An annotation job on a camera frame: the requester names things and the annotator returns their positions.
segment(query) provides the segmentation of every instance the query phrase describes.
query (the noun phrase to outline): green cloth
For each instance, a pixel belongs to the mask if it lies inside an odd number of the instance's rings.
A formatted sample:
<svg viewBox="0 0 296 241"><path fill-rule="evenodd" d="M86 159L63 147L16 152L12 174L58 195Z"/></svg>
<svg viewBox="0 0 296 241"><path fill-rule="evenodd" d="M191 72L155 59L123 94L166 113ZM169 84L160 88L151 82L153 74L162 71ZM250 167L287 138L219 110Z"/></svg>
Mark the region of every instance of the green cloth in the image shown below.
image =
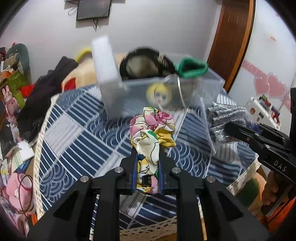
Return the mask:
<svg viewBox="0 0 296 241"><path fill-rule="evenodd" d="M17 90L29 84L30 82L18 70L7 79L7 85L13 95L16 94Z"/></svg>
<svg viewBox="0 0 296 241"><path fill-rule="evenodd" d="M259 182L255 178L251 178L244 188L236 195L236 198L248 208L254 202L259 194Z"/></svg>
<svg viewBox="0 0 296 241"><path fill-rule="evenodd" d="M25 100L22 96L22 93L20 91L16 91L13 97L15 97L19 107L22 109L25 106Z"/></svg>
<svg viewBox="0 0 296 241"><path fill-rule="evenodd" d="M182 78L196 78L205 74L208 69L209 66L207 63L194 58L184 58L176 70Z"/></svg>

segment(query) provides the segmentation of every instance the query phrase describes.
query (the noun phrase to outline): floral fabric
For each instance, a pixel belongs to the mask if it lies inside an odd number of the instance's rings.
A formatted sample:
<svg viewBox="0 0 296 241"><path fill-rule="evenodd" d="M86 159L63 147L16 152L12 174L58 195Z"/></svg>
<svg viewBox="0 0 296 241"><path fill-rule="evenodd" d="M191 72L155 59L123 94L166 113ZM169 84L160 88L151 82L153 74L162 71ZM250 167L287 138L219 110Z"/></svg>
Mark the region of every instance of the floral fabric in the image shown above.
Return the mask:
<svg viewBox="0 0 296 241"><path fill-rule="evenodd" d="M158 192L159 145L174 147L174 131L173 117L152 107L145 107L143 115L131 120L131 144L138 153L138 190L149 194Z"/></svg>

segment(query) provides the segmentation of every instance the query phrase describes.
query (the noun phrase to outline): plush toy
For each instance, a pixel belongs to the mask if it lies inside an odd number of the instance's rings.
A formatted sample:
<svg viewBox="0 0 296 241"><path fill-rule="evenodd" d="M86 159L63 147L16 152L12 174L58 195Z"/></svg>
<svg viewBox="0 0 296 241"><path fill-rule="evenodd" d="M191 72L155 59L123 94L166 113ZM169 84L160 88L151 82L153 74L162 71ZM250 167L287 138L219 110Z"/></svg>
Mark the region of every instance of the plush toy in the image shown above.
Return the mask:
<svg viewBox="0 0 296 241"><path fill-rule="evenodd" d="M7 182L5 194L15 209L26 212L32 204L32 191L32 182L29 177L24 173L12 173Z"/></svg>
<svg viewBox="0 0 296 241"><path fill-rule="evenodd" d="M7 121L14 125L16 123L16 118L14 112L18 109L17 100L12 96L12 93L9 91L8 85L5 89L2 89L3 100L5 104L5 109L7 113Z"/></svg>
<svg viewBox="0 0 296 241"><path fill-rule="evenodd" d="M85 48L77 55L75 61L79 63L79 65L76 69L71 71L62 82L62 92L96 84L94 61L93 59L84 59L87 55L91 55L91 48ZM115 60L118 66L124 57L125 54L116 54Z"/></svg>

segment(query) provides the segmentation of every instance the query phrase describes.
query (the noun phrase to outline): wave pattern fabric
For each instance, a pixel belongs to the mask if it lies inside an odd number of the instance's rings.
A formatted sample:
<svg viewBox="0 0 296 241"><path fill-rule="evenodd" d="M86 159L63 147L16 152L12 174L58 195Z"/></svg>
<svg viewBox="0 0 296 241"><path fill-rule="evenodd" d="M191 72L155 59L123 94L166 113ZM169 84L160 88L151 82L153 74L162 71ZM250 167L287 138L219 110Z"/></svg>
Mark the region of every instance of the wave pattern fabric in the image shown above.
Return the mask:
<svg viewBox="0 0 296 241"><path fill-rule="evenodd" d="M217 101L231 102L222 93ZM222 162L231 156L227 148L210 158L211 150L198 111L196 114L179 111L171 115L175 122L172 137L176 146L167 148L166 154L175 160L176 166L191 175L212 175L228 186L255 160L255 153L245 143L238 143L235 148L240 158L235 164ZM40 189L35 190L40 192L44 212L82 175L103 176L130 155L131 119L107 121L100 92L93 85L59 95L45 123L37 177ZM174 196L148 196L136 191L132 196L120 196L120 229L155 224L176 216L176 212Z"/></svg>

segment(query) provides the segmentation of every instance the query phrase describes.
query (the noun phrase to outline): wooden door frame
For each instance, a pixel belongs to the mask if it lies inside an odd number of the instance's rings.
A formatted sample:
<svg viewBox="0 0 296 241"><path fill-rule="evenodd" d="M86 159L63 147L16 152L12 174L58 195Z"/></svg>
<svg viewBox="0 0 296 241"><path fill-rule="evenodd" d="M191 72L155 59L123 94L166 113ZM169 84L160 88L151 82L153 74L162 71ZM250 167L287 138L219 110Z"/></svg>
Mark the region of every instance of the wooden door frame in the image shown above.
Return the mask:
<svg viewBox="0 0 296 241"><path fill-rule="evenodd" d="M211 48L211 51L210 51L210 54L209 54L209 58L207 60L208 63L210 62L211 58L213 57L215 46L216 46L218 36L219 36L219 33L220 33L222 18L223 18L224 9L225 9L224 2L225 2L225 0L222 1L222 7L221 7L221 13L220 13L220 17L219 17L219 22L218 22L215 38L214 38L214 41L213 41L213 45L212 45L212 48ZM244 56L246 54L246 51L247 51L247 48L248 48L248 45L249 45L249 41L250 41L250 38L251 38L252 29L253 29L253 24L254 24L254 18L255 18L255 8L256 8L256 0L250 0L248 21L247 21L246 32L244 34L242 45L241 45L241 48L239 50L239 54L238 54L237 59L235 61L234 67L233 67L233 69L231 71L231 74L230 74L228 80L225 80L224 89L227 92L229 92L232 84L235 81L235 78L236 78L237 73L238 73L238 71L240 69L240 66L242 65L242 62L244 60Z"/></svg>

